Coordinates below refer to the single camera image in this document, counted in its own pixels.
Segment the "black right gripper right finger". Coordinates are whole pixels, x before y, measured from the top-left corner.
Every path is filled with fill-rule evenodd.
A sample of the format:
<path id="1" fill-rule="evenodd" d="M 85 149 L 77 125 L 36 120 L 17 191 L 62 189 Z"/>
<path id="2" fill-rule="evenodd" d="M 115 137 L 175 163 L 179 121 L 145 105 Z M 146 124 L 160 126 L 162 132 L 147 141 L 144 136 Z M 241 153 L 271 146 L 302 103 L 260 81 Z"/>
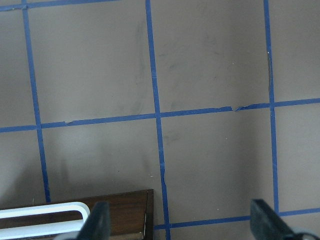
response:
<path id="1" fill-rule="evenodd" d="M 250 230 L 256 240 L 294 240 L 293 230 L 263 200 L 250 203 Z"/>

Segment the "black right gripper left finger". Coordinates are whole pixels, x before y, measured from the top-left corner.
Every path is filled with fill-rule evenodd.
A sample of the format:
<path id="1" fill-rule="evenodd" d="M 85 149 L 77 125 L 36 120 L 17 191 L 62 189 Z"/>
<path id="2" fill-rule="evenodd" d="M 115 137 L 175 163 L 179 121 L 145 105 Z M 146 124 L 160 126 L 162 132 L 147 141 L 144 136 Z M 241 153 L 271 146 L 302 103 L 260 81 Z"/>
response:
<path id="1" fill-rule="evenodd" d="M 110 205 L 107 201 L 97 202 L 83 227 L 79 240 L 108 240 L 111 234 Z"/>

